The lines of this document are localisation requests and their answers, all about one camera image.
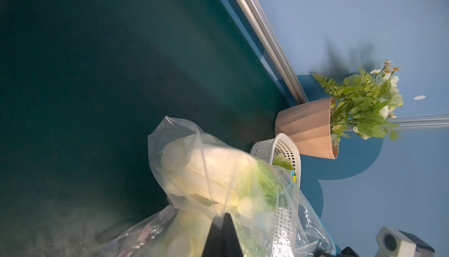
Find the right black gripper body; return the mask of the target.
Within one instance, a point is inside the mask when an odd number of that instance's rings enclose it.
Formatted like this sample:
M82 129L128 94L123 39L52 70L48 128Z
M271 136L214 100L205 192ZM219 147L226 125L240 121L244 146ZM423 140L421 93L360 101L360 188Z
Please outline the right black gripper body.
M351 247L347 246L338 253L332 254L319 250L313 254L314 257L360 257Z

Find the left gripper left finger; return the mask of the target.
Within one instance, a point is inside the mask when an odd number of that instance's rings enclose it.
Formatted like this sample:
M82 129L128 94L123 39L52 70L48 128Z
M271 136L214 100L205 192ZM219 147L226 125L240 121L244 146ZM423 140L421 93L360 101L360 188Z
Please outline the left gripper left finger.
M212 220L201 257L222 256L222 220Z

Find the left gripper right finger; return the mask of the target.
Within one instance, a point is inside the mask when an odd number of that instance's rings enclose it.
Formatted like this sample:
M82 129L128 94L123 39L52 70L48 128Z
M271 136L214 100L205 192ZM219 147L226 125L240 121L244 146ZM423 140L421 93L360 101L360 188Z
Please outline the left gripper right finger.
M240 242L229 213L223 216L222 225L222 256L223 257L243 257Z

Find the blue-zip bag with cabbages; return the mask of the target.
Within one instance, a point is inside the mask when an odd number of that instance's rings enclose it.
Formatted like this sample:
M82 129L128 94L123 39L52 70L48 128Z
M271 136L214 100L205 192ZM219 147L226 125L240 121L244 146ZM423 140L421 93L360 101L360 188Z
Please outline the blue-zip bag with cabbages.
M226 214L246 257L336 253L286 169L227 145L191 121L164 118L148 136L148 161L176 209L164 257L201 256L211 225Z

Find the pink-zip dotted zip-top bag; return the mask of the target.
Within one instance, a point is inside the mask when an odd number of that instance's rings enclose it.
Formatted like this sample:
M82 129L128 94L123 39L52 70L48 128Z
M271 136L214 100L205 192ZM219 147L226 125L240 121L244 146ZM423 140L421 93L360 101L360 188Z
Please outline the pink-zip dotted zip-top bag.
M99 257L155 257L178 210L168 205L99 247Z

